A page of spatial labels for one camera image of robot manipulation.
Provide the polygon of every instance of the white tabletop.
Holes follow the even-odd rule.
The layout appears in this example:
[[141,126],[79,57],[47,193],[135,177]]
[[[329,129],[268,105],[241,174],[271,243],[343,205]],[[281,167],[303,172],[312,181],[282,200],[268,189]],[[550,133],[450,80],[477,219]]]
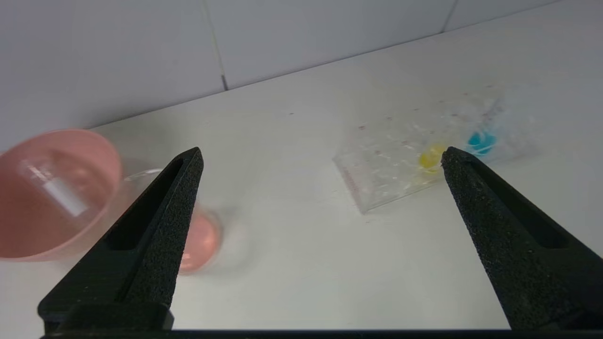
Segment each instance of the white tabletop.
[[[128,173],[203,153],[199,201],[224,241],[210,267],[178,278],[174,327],[508,328],[445,183],[361,215],[332,157],[392,110],[539,84],[525,110],[544,149],[494,169],[603,254],[601,13],[558,2],[96,128]],[[72,264],[0,264],[2,337],[42,333],[37,303]]]

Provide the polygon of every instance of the pink container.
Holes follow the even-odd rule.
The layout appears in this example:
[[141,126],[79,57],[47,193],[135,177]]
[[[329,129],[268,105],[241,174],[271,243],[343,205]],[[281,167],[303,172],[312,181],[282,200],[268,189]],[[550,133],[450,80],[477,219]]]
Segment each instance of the pink container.
[[[19,173],[24,160],[52,159],[61,178],[91,202],[95,215],[74,224]],[[0,260],[47,261],[88,249],[114,218],[107,213],[120,187],[119,154],[104,137],[87,130],[58,130],[29,139],[0,156]]]

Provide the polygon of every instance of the wall tile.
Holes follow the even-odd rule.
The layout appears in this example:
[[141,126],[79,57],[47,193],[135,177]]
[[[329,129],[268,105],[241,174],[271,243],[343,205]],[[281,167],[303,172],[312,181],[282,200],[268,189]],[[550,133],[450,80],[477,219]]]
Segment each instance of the wall tile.
[[459,0],[446,31],[529,10],[558,0]]
[[209,0],[230,87],[439,33],[453,0]]
[[0,2],[0,151],[222,90],[201,0]]

